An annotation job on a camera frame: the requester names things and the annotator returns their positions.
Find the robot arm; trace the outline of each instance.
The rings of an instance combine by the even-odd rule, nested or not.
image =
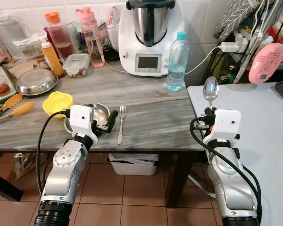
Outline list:
[[[205,125],[196,124],[194,129],[206,130],[203,143],[227,158],[240,171],[243,165],[233,146],[240,138],[238,128],[241,113],[236,110],[205,110]],[[252,191],[244,178],[228,163],[206,150],[208,176],[214,184],[215,197],[224,226],[258,226],[257,211]]]
[[[110,132],[117,111],[113,111],[105,126],[93,121],[93,109],[74,105],[70,110],[73,139],[65,142],[53,157],[53,168],[46,180],[35,226],[67,226],[85,167],[88,150],[98,141],[100,131]]]

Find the control panel display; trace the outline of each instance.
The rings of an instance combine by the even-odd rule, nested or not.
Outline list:
[[[136,54],[136,72],[160,72],[161,54]]]

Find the pink fan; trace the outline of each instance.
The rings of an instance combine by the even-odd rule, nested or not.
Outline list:
[[[283,60],[283,45],[269,43],[256,55],[249,73],[251,83],[263,83],[270,79]]]

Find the metal bowl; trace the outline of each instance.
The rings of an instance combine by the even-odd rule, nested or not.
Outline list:
[[[56,86],[57,76],[47,69],[33,69],[22,74],[17,80],[17,91],[24,96],[45,93]]]
[[[105,105],[99,103],[86,103],[82,106],[93,107],[93,120],[96,120],[99,125],[105,125],[107,123],[110,111]],[[64,119],[64,127],[68,133],[72,132],[72,128],[70,126],[70,118]]]

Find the yellow bowl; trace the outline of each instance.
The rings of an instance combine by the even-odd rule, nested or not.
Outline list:
[[[60,112],[65,108],[70,108],[74,105],[74,100],[71,95],[61,92],[52,92],[49,97],[43,102],[43,110],[52,115],[55,112]],[[64,115],[57,114],[54,118],[63,118]]]

